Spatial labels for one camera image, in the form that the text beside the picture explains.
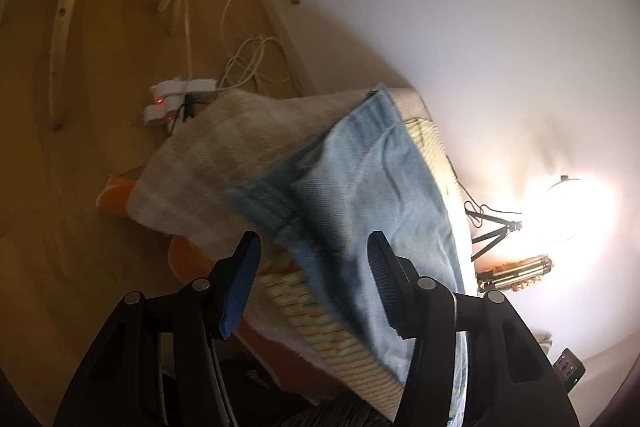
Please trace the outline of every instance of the light blue towel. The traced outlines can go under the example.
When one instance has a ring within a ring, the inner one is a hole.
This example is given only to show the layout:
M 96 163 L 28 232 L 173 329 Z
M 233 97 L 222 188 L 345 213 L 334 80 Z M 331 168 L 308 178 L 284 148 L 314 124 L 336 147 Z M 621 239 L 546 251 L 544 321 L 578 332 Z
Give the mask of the light blue towel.
M 404 383 L 414 341 L 389 327 L 367 262 L 367 237 L 382 230 L 396 255 L 464 293 L 447 210 L 433 176 L 385 87 L 327 133 L 228 202 L 286 247 L 315 298 Z M 458 334 L 450 409 L 462 424 L 466 338 Z

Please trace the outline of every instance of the wooden floor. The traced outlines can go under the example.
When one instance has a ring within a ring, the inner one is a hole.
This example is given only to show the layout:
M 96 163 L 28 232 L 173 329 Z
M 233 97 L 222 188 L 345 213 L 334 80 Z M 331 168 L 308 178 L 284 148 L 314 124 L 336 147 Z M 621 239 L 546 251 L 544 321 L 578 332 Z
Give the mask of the wooden floor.
M 78 0 L 65 73 L 66 122 L 47 127 L 46 81 L 57 0 L 9 0 L 0 27 L 0 367 L 40 422 L 105 318 L 128 291 L 174 291 L 169 239 L 97 212 L 111 173 L 144 165 L 165 138 L 142 126 L 148 88 L 186 74 L 183 33 L 166 36 L 159 0 Z M 194 76 L 225 62 L 226 0 L 190 0 Z M 229 38 L 273 34 L 258 0 L 236 0 Z M 281 60 L 268 64 L 276 76 Z M 273 86 L 273 96 L 293 96 Z

